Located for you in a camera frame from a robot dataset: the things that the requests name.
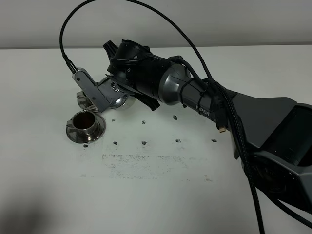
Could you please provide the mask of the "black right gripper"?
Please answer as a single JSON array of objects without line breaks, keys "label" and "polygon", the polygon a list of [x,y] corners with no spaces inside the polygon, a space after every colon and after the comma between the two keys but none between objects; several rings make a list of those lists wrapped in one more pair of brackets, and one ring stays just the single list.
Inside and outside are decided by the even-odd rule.
[{"label": "black right gripper", "polygon": [[120,46],[109,40],[103,48],[110,61],[108,77],[122,91],[152,111],[160,107],[160,101],[173,101],[173,85],[170,82],[172,62],[131,40],[123,40]]}]

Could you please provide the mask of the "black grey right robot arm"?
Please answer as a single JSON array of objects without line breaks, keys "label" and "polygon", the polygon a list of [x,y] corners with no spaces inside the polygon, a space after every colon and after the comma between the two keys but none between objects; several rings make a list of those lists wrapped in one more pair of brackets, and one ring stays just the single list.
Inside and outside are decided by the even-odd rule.
[{"label": "black grey right robot arm", "polygon": [[[161,103],[195,110],[231,130],[225,101],[212,80],[193,78],[182,57],[161,58],[131,40],[104,44],[119,89],[152,110]],[[231,90],[255,186],[273,199],[312,210],[312,107],[287,97],[255,98]]]}]

